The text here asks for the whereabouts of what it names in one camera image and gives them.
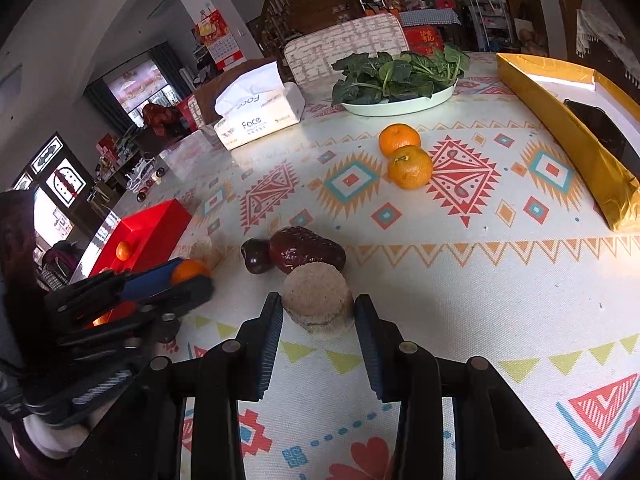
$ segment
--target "patterned chair cushion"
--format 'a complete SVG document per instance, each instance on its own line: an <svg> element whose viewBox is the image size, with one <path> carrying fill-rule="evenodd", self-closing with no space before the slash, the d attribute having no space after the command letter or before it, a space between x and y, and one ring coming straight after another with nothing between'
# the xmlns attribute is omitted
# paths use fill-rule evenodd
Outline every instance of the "patterned chair cushion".
<svg viewBox="0 0 640 480"><path fill-rule="evenodd" d="M284 56L304 91L316 79L335 74L331 64L353 52L397 55L403 50L409 45L398 20L391 14L376 14L297 38L284 48Z"/></svg>

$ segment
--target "tangerine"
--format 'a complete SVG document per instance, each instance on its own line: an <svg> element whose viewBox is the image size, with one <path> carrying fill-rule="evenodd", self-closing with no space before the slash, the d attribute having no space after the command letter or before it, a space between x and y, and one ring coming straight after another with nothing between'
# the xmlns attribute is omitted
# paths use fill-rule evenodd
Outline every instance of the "tangerine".
<svg viewBox="0 0 640 480"><path fill-rule="evenodd" d="M387 171L389 179L402 189L418 189L431 178L433 161L422 148L403 146L392 153Z"/></svg>
<svg viewBox="0 0 640 480"><path fill-rule="evenodd" d="M386 158L389 158L398 148L403 146L418 146L420 148L421 144L420 134L408 124L391 124L378 136L380 151Z"/></svg>
<svg viewBox="0 0 640 480"><path fill-rule="evenodd" d="M178 285L178 283L186 282L199 274L211 275L208 267L200 260L184 260L175 266L174 272L171 273L170 283Z"/></svg>
<svg viewBox="0 0 640 480"><path fill-rule="evenodd" d="M126 241L121 241L116 247L116 258L126 262L133 254L133 248L131 244Z"/></svg>

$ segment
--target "spinach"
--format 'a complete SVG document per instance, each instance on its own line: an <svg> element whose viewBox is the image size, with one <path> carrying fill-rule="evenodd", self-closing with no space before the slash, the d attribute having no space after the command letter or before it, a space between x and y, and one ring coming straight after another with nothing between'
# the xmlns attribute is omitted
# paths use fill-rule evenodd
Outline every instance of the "spinach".
<svg viewBox="0 0 640 480"><path fill-rule="evenodd" d="M457 47L447 43L432 56L401 52L393 59L388 52L377 57L367 53L351 54L332 64L346 77L334 85L333 104L376 104L431 97L455 84L468 70L470 59Z"/></svg>

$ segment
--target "orange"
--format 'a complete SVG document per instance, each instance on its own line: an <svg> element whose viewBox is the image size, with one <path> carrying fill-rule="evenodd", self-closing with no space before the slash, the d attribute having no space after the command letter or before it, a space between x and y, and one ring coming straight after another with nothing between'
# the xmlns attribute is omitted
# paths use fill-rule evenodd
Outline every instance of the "orange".
<svg viewBox="0 0 640 480"><path fill-rule="evenodd" d="M171 273L171 284L177 285L178 283L186 282L194 276L204 274L210 276L209 269L200 260L184 260L179 263L174 272Z"/></svg>
<svg viewBox="0 0 640 480"><path fill-rule="evenodd" d="M389 158L398 148L403 146L418 146L420 148L421 143L420 134L408 124L387 126L378 137L380 151L386 158Z"/></svg>
<svg viewBox="0 0 640 480"><path fill-rule="evenodd" d="M116 247L116 258L126 262L133 254L133 248L129 242L122 241Z"/></svg>
<svg viewBox="0 0 640 480"><path fill-rule="evenodd" d="M387 171L389 179L402 189L418 189L431 178L433 161L418 146L403 146L392 153Z"/></svg>

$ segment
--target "plate of vegetables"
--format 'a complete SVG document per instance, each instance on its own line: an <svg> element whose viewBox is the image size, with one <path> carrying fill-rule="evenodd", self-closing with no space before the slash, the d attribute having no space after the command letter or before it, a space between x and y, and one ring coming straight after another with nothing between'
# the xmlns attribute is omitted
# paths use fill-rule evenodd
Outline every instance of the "plate of vegetables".
<svg viewBox="0 0 640 480"><path fill-rule="evenodd" d="M432 56L409 51L395 59L387 52L351 54L332 64L345 76L334 85L332 101L368 117L419 112L449 99L469 65L469 57L449 43Z"/></svg>

